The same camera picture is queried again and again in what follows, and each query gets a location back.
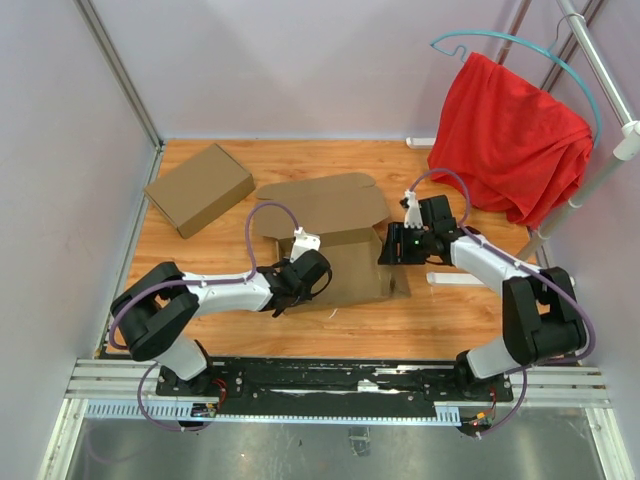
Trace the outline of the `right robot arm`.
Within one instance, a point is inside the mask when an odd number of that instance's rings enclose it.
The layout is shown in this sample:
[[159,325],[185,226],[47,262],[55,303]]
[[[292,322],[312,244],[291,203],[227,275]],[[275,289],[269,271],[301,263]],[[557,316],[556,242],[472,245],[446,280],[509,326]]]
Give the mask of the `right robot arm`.
[[491,342],[457,355],[455,392],[474,400],[505,373],[575,353],[588,343],[569,274],[520,262],[479,231],[456,222],[446,196],[400,202],[401,222],[392,222],[379,264],[442,264],[463,270],[501,298],[502,332]]

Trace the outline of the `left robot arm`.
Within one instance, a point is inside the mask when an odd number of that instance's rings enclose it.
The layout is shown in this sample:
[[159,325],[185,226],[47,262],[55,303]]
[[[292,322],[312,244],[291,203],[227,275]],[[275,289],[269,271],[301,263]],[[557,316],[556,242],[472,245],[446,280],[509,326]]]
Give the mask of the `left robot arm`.
[[233,311],[270,312],[311,302],[331,283],[329,261],[310,250],[237,275],[195,275],[173,262],[154,267],[111,304],[109,342],[137,362],[161,366],[160,395],[212,396],[226,392],[226,375],[184,330],[195,318]]

